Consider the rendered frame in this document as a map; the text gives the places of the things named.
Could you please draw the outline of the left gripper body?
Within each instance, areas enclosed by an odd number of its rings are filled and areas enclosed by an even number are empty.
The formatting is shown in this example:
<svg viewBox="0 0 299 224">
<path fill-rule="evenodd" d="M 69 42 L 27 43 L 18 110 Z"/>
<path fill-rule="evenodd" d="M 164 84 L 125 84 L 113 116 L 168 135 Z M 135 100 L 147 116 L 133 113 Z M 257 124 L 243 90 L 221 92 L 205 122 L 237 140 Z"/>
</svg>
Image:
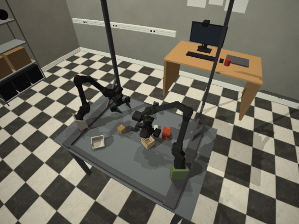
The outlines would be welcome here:
<svg viewBox="0 0 299 224">
<path fill-rule="evenodd" d="M 145 125 L 142 125 L 142 124 L 143 124 L 143 123 L 137 122 L 137 124 L 135 125 L 135 130 L 138 130 L 138 131 L 139 131 L 139 129 L 142 128 L 142 127 L 144 127 L 144 128 L 148 128 L 148 129 L 150 130 L 150 133 L 151 133 L 151 134 L 153 133 L 153 136 L 154 136 L 154 137 L 159 137 L 159 135 L 160 135 L 160 133 L 161 133 L 161 129 L 156 128 L 156 129 L 154 130 L 154 128 L 152 128 L 152 125 L 150 125 L 150 126 L 145 126 Z"/>
</svg>

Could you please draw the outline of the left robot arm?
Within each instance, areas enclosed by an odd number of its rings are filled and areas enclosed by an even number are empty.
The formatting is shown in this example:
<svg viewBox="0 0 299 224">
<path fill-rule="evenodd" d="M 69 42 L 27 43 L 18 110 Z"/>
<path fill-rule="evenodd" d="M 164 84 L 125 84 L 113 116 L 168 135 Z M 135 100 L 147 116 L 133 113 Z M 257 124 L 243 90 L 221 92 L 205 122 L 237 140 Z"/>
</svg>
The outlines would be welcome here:
<svg viewBox="0 0 299 224">
<path fill-rule="evenodd" d="M 185 158 L 184 158 L 185 152 L 182 150 L 182 145 L 183 145 L 183 139 L 184 139 L 184 135 L 185 135 L 189 120 L 194 112 L 194 110 L 191 107 L 187 107 L 187 106 L 183 105 L 182 103 L 180 104 L 180 102 L 178 102 L 178 101 L 159 105 L 159 106 L 148 106 L 145 108 L 145 110 L 142 113 L 136 110 L 135 113 L 132 115 L 132 119 L 135 121 L 138 121 L 138 122 L 143 121 L 143 124 L 145 126 L 150 126 L 155 118 L 153 118 L 149 115 L 153 115 L 156 112 L 170 109 L 170 108 L 175 108 L 175 107 L 177 109 L 179 109 L 181 112 L 183 112 L 183 116 L 182 116 L 182 125 L 180 128 L 177 142 L 174 142 L 171 151 L 175 157 L 175 159 L 174 159 L 175 169 L 185 169 Z M 144 116 L 144 115 L 147 115 L 147 116 Z M 149 138 L 150 130 L 148 128 L 142 127 L 139 136 L 143 137 L 143 138 Z"/>
</svg>

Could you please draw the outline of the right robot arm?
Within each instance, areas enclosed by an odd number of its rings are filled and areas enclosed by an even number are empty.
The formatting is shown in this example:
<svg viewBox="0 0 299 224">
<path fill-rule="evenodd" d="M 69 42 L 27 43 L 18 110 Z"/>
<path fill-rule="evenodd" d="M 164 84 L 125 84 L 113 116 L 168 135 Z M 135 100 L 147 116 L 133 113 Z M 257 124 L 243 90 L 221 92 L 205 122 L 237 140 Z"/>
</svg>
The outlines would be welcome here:
<svg viewBox="0 0 299 224">
<path fill-rule="evenodd" d="M 82 78 L 81 78 L 82 77 Z M 83 79 L 84 78 L 84 79 Z M 119 100 L 123 100 L 123 94 L 121 93 L 123 91 L 123 88 L 121 86 L 116 85 L 114 89 L 108 89 L 102 85 L 100 85 L 97 81 L 95 81 L 91 76 L 80 76 L 75 75 L 73 82 L 75 86 L 78 89 L 80 99 L 82 102 L 82 106 L 80 106 L 80 109 L 77 113 L 77 115 L 74 115 L 77 120 L 83 120 L 83 117 L 85 114 L 90 112 L 90 105 L 89 102 L 86 102 L 85 94 L 83 91 L 82 83 L 89 82 L 94 87 L 96 87 L 98 90 L 101 91 L 101 93 L 108 97 L 108 99 L 112 99 L 115 97 L 115 102 L 117 103 Z"/>
</svg>

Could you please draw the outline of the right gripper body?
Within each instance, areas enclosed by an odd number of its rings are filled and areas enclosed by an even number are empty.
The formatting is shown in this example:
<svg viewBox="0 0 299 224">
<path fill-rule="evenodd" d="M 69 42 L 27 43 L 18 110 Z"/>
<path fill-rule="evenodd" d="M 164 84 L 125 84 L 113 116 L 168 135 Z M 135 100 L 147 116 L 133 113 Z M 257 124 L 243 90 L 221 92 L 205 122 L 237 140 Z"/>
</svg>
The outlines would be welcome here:
<svg viewBox="0 0 299 224">
<path fill-rule="evenodd" d="M 114 98 L 115 98 L 115 97 L 114 97 Z M 124 101 L 119 100 L 117 103 L 115 102 L 114 98 L 113 98 L 113 101 L 114 101 L 114 103 L 115 103 L 116 105 L 113 104 L 113 105 L 110 106 L 110 111 L 111 111 L 111 112 L 114 112 L 114 109 L 113 109 L 112 107 L 115 107 L 115 106 L 118 107 L 118 106 L 120 106 L 120 105 L 126 103 L 126 100 L 127 100 L 127 99 L 129 99 L 129 102 L 130 102 L 130 97 L 129 97 L 129 96 L 126 97 Z M 113 110 L 112 110 L 112 109 L 113 109 Z"/>
</svg>

